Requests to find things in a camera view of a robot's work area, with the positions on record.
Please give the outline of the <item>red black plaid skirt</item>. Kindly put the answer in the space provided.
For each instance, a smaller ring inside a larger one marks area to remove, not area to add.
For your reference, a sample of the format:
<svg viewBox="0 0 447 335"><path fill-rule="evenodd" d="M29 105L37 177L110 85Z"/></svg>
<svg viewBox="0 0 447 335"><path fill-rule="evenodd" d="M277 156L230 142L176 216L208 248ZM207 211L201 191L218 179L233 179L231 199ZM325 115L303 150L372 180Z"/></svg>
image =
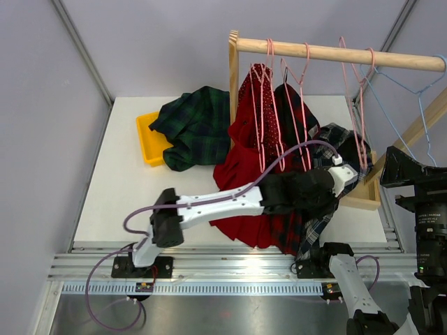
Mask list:
<svg viewBox="0 0 447 335"><path fill-rule="evenodd" d="M281 126L281 138L287 149L305 140L303 121L310 127L311 139L319 135L321 127L318 120L291 85L279 85L274 91L274 97ZM306 220L298 211L271 216L269 218L271 243L283 254L301 257L312 245L307 239L311 228L317 222L317 218Z"/></svg>

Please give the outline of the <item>light blue wire hanger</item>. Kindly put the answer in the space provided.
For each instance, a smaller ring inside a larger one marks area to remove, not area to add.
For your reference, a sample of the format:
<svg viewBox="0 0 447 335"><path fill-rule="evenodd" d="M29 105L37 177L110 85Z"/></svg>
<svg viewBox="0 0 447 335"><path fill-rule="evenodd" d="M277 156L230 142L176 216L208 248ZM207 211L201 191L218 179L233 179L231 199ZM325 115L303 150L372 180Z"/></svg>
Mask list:
<svg viewBox="0 0 447 335"><path fill-rule="evenodd" d="M405 140L403 138L403 134L401 134L398 129L396 128L396 126L394 125L393 121L391 120L391 118L389 117L385 107L383 106L383 103L381 102L380 98L378 97L378 94L376 93L376 90L374 88L374 85L372 84L372 78L375 75L379 75L382 77L387 78L388 80L390 80L391 82L393 82L394 84L396 84L397 86L401 87L402 89L404 89L405 91L408 91L411 95L415 96L417 98L417 102L418 102L418 109L419 109L419 115L421 116L422 119L422 125L423 125L423 135L425 136L426 142L427 142L427 151L426 151L426 155L428 156L428 158L431 160L431 162L434 164L435 167L438 167L437 162L435 160L435 158L432 155L432 146L431 146L431 139L430 139L430 134L428 131L428 125L427 125L427 119L425 117L425 112L423 109L423 102L422 102L422 97L424 95L424 93L429 90L431 87L433 87L435 84L437 84L439 81L443 80L446 76L446 69L444 69L441 72L441 75L435 79L434 81L432 81L431 83L427 84L426 86L424 86L423 88L419 89L419 90L413 90L410 89L409 87L405 86L404 84L402 84L401 82L398 82L395 78L389 76L388 74L384 73L383 71L379 70L376 66L372 67L373 73L371 75L367 75L363 69L362 66L359 67L360 72L365 75L365 80L366 80L366 85L369 88L369 90L372 91L372 94L376 100L376 102L379 105L379 108L381 109L382 113L384 114L385 118L387 119L388 123L390 124L390 126L392 127L392 129L394 130L395 134L397 135L398 139L401 140L402 144L404 145L404 148L410 153L410 156L413 159L416 159L416 156L413 154L412 150L409 147L409 140Z"/></svg>

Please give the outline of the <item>green plaid skirt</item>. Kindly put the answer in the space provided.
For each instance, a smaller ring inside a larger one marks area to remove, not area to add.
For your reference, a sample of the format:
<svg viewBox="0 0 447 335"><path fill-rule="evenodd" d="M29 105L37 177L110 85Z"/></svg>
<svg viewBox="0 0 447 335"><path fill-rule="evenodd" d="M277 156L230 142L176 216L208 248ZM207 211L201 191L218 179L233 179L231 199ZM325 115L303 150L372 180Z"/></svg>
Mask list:
<svg viewBox="0 0 447 335"><path fill-rule="evenodd" d="M171 147L165 164L183 172L195 165L218 165L230 150L230 99L227 91L209 86L166 103L149 129L163 134Z"/></svg>

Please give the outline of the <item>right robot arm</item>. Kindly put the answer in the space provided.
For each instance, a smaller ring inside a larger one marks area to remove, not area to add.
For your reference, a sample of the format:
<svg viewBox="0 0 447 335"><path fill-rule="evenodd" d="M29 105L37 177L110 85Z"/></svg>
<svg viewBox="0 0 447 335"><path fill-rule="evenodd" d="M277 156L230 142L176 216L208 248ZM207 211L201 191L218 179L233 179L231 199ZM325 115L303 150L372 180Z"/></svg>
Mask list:
<svg viewBox="0 0 447 335"><path fill-rule="evenodd" d="M372 299L348 244L325 243L317 255L318 271L337 281L349 314L347 334L445 334L446 169L423 165L390 146L380 184L385 188L414 188L413 196L395 199L398 206L415 216L415 277L424 284L411 286L404 324L391 322Z"/></svg>

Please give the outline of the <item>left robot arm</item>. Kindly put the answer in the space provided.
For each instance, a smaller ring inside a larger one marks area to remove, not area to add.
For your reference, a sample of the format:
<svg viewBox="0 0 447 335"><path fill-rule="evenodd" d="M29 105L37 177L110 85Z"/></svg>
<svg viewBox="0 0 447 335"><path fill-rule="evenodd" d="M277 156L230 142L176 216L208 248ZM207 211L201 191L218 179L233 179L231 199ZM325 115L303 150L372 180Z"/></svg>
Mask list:
<svg viewBox="0 0 447 335"><path fill-rule="evenodd" d="M182 244L184 230L206 221L289 214L311 218L332 212L342 191L357 179L357 172L349 165L340 165L303 174L262 174L253 183L207 195L179 196L174 188L167 188L147 208L152 214L142 240L115 257L111 276L166 277L163 268L171 266L173 260L161 252Z"/></svg>

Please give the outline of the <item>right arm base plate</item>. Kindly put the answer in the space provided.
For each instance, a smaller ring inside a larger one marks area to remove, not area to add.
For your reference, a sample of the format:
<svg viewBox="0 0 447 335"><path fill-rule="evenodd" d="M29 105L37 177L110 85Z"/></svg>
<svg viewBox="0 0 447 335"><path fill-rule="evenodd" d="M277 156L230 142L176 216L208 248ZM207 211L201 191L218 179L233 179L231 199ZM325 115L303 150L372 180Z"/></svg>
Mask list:
<svg viewBox="0 0 447 335"><path fill-rule="evenodd" d="M291 266L298 279L328 279L334 278L329 271L328 263L320 258L309 258L305 260L296 260Z"/></svg>

